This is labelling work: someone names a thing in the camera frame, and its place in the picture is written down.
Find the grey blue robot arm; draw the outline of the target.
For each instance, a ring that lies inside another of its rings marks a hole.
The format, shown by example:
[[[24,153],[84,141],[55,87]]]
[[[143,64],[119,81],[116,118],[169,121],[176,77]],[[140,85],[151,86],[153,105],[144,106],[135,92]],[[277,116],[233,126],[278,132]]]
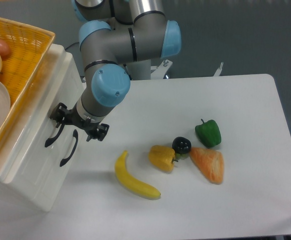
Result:
[[[78,38],[86,88],[73,108],[56,105],[50,119],[59,131],[72,125],[102,141],[109,130],[103,119],[130,89],[124,65],[177,55],[181,30],[159,0],[74,0],[72,6],[84,21]]]

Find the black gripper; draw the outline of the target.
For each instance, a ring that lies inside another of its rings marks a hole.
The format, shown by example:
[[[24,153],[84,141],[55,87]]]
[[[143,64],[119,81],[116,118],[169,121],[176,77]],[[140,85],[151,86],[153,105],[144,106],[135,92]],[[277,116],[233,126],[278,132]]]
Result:
[[[81,130],[84,130],[87,134],[86,141],[98,140],[102,142],[108,134],[110,126],[105,123],[92,123],[89,118],[82,118],[75,105],[72,109],[60,102],[52,110],[49,118],[56,122],[56,128],[61,125],[73,125]]]

